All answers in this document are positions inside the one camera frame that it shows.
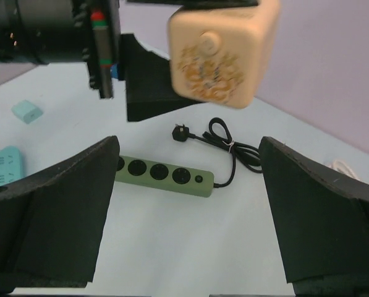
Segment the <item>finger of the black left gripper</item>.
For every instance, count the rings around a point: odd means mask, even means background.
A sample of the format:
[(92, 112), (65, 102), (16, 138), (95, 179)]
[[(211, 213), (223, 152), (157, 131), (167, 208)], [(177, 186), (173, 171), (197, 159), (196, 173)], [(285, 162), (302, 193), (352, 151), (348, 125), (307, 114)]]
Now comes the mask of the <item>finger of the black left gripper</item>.
[(199, 103), (173, 90), (169, 60), (144, 48), (132, 33), (121, 35), (119, 80), (125, 82), (128, 121), (144, 121)]

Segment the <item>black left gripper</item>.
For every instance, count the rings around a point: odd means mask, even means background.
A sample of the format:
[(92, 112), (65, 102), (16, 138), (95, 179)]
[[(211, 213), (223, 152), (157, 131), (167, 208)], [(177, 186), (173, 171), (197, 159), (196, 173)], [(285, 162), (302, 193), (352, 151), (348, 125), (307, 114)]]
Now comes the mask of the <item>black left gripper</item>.
[(120, 34), (119, 1), (0, 1), (0, 63), (84, 62), (102, 99), (113, 97)]

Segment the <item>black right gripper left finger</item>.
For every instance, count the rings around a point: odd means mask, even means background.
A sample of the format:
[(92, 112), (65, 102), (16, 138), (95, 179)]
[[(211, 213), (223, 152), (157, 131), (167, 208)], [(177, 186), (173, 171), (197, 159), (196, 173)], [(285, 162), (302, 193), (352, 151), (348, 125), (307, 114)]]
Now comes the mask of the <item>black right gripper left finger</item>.
[(109, 136), (0, 186), (0, 294), (92, 282), (119, 152)]

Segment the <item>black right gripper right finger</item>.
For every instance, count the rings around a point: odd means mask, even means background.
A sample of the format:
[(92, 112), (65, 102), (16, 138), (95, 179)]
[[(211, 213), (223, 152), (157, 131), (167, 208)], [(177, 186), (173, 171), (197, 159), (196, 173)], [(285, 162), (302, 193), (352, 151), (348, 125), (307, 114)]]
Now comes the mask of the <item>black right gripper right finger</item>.
[(285, 276), (296, 296), (369, 296), (369, 184), (272, 137), (261, 167)]

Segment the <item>teal triangular power strip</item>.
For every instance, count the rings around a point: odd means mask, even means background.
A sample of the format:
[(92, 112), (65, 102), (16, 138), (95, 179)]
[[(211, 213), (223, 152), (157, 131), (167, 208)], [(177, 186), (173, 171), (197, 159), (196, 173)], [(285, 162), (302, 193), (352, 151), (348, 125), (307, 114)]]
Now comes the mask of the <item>teal triangular power strip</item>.
[(0, 186), (20, 180), (24, 176), (20, 150), (14, 146), (0, 150)]

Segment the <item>beige cube socket adapter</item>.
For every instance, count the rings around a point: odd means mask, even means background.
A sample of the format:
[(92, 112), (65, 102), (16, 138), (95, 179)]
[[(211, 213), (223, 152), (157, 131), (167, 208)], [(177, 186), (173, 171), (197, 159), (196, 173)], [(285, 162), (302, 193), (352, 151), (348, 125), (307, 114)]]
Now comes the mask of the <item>beige cube socket adapter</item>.
[(242, 109), (253, 100), (273, 49), (280, 2), (192, 10), (168, 21), (171, 83), (183, 97)]

